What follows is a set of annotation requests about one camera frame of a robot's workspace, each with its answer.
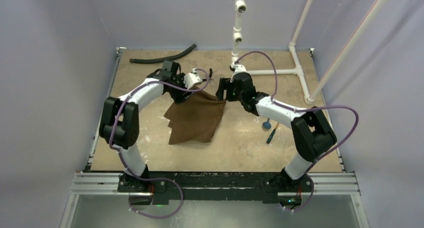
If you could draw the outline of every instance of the black rubber tube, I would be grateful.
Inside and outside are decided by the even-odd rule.
[[[187,48],[183,52],[176,54],[176,55],[171,55],[171,56],[156,58],[156,59],[129,59],[129,62],[134,63],[134,64],[156,64],[156,63],[162,63],[164,61],[173,61],[173,60],[177,60],[177,59],[180,59],[182,57],[187,56],[196,47],[197,47],[196,44],[192,44],[189,48]]]

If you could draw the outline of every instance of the white pipe frame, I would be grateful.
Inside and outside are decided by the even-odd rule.
[[[371,8],[368,10],[362,21],[359,23],[359,26],[356,28],[356,30],[353,32],[352,36],[349,38],[347,43],[344,45],[344,47],[341,49],[340,53],[337,55],[335,60],[332,62],[328,70],[325,72],[322,79],[319,81],[316,88],[313,90],[312,94],[305,99],[305,102],[310,105],[315,101],[315,98],[319,95],[321,90],[323,89],[324,85],[329,81],[330,77],[333,75],[333,73],[339,68],[342,61],[345,59],[347,54],[350,52],[350,50],[355,46],[356,42],[358,41],[359,37],[364,33],[365,28],[368,26],[368,24],[374,19],[376,14],[379,12],[381,7],[384,3],[386,3],[387,0],[375,0],[375,2],[372,4]]]
[[[299,37],[299,33],[301,32],[302,26],[305,23],[305,19],[306,16],[309,12],[309,9],[311,8],[311,4],[312,4],[313,0],[307,0],[305,7],[303,8],[303,12],[302,15],[300,16],[300,20],[299,23],[297,24],[296,30],[294,32],[293,38],[290,41],[290,44],[288,45],[288,50],[290,51],[292,57],[293,57],[293,61],[294,61],[294,69],[277,69],[276,73],[277,75],[297,75],[299,77],[300,80],[300,85],[302,86],[302,90],[303,90],[303,94],[304,94],[304,99],[307,100],[310,96],[309,93],[309,89],[308,89],[308,85],[306,83],[305,80],[305,74],[304,74],[304,70],[302,68],[301,63],[299,62],[299,58],[298,55],[296,53],[296,49],[295,49],[295,45],[296,45],[296,41]],[[233,47],[233,53],[232,53],[232,61],[234,62],[234,57],[235,54],[237,55],[238,58],[238,54],[239,54],[239,45],[237,44],[236,47],[236,53],[235,53],[235,49]],[[248,70],[247,71],[250,75],[274,75],[274,71],[271,70]]]
[[[232,31],[232,52],[231,61],[235,62],[239,58],[239,44],[242,42],[242,13],[246,11],[245,0],[235,0],[235,22]]]

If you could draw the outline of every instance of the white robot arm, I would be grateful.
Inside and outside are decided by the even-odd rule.
[[[150,74],[138,88],[119,98],[109,97],[104,103],[99,135],[110,143],[112,131],[115,129],[112,143],[121,153],[126,168],[131,170],[131,172],[125,171],[128,175],[141,177],[145,171],[148,171],[136,144],[139,136],[138,113],[165,92],[170,93],[176,104],[182,103],[192,95],[192,92],[181,91],[174,87],[189,89],[202,82],[195,71],[187,75],[177,74],[179,67],[180,65],[176,62],[165,61],[162,69]],[[247,112],[270,118],[292,129],[297,154],[279,175],[270,180],[270,183],[274,182],[279,187],[295,185],[312,163],[337,141],[324,113],[321,110],[296,112],[304,109],[272,100],[268,94],[256,91],[252,78],[244,66],[237,64],[233,71],[232,77],[219,80],[219,88],[216,92],[218,100],[224,99],[224,91],[226,91],[228,102],[239,101]],[[114,128],[118,109],[125,100],[126,104],[121,113],[122,121],[119,121]]]
[[[239,101],[247,112],[292,129],[297,154],[274,180],[277,186],[296,183],[313,162],[337,142],[323,111],[302,112],[306,109],[273,100],[268,94],[256,91],[252,77],[242,64],[233,63],[230,69],[233,74],[219,80],[216,97],[223,100],[226,91],[227,101]]]
[[[176,104],[184,102],[193,93],[179,90],[188,90],[193,86],[203,82],[197,74],[196,69],[188,74],[179,73],[180,64],[172,61],[164,61],[162,69],[156,70],[147,76],[140,86],[118,98],[108,97],[104,102],[101,116],[99,135],[106,142],[110,143],[110,137],[114,130],[113,147],[121,153],[125,173],[141,177],[146,170],[146,163],[140,156],[137,146],[139,136],[139,112],[154,99],[160,97],[165,92],[169,92]],[[119,121],[114,128],[115,117],[119,108],[125,102],[121,111],[122,121]]]

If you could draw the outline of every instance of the wooden board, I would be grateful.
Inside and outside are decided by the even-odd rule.
[[[178,50],[125,50],[116,72],[111,96],[124,95],[144,81],[146,76],[162,64],[131,64],[130,58],[153,59],[171,56]],[[294,62],[287,51],[267,51],[277,69],[293,69]],[[309,52],[299,52],[309,89],[313,89],[318,79]],[[193,51],[178,60],[182,71],[187,73],[193,68],[213,69],[213,80],[205,89],[215,94],[219,78],[230,77],[230,51]],[[246,56],[241,63],[248,70],[269,70],[269,61],[260,54]],[[274,78],[271,75],[254,75],[253,83],[261,92],[272,94]],[[297,107],[309,107],[304,102],[304,94],[299,78],[295,75],[278,75],[278,93],[275,98]],[[279,126],[270,144],[266,140],[271,131],[264,131],[264,117],[256,117],[244,111],[239,102],[227,102],[222,121],[211,143],[189,141],[168,145],[171,129],[168,120],[163,117],[173,100],[169,94],[162,95],[145,107],[140,115],[140,135],[138,149],[142,158],[152,171],[219,171],[219,172],[279,172],[296,154],[292,131]],[[321,97],[315,106],[322,106]],[[115,151],[110,150],[105,140],[98,139],[92,170],[123,170]],[[313,169],[313,172],[341,172],[336,152],[325,157]]]

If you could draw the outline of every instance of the brown towel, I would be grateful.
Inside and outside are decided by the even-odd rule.
[[[169,144],[187,141],[211,142],[224,114],[226,101],[206,91],[194,93],[181,104],[173,103],[163,115],[172,129]]]

